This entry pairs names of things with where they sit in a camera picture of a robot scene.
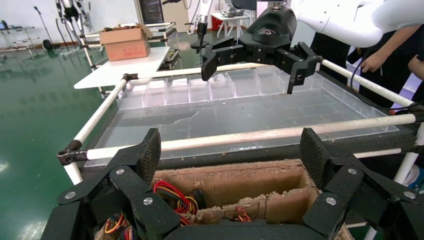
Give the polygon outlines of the bare person hand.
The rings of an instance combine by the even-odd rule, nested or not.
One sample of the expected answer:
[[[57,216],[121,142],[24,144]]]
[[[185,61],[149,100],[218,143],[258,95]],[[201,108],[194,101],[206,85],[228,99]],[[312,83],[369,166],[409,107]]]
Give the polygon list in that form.
[[[387,60],[388,54],[384,52],[375,52],[371,56],[367,57],[360,65],[361,72],[375,72],[380,68],[383,63]]]

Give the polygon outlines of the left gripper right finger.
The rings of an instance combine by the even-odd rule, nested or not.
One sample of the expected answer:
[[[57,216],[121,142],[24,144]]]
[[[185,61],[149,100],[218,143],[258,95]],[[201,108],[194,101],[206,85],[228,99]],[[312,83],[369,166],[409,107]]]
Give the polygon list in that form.
[[[348,150],[322,141],[312,128],[302,130],[299,151],[321,190],[303,217],[307,227],[335,238],[354,211],[384,238],[416,238],[416,191],[368,169]]]

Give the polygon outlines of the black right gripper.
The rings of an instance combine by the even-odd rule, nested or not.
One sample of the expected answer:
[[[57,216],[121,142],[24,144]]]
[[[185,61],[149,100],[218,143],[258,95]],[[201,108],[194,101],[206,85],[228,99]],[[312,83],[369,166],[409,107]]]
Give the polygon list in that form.
[[[319,57],[304,42],[291,47],[297,19],[294,11],[284,5],[268,7],[253,22],[237,43],[226,37],[209,44],[202,57],[201,78],[207,82],[219,66],[241,62],[274,65],[289,75],[286,93],[302,86],[313,75]]]

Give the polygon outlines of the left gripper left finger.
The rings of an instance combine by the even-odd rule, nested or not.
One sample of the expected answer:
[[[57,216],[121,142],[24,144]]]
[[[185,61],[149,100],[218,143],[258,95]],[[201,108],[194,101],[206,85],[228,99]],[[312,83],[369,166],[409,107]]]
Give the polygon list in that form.
[[[65,190],[56,208],[64,237],[87,239],[118,213],[142,239],[163,240],[178,229],[179,215],[151,188],[160,157],[159,130],[150,128],[141,143],[118,150],[101,172]]]

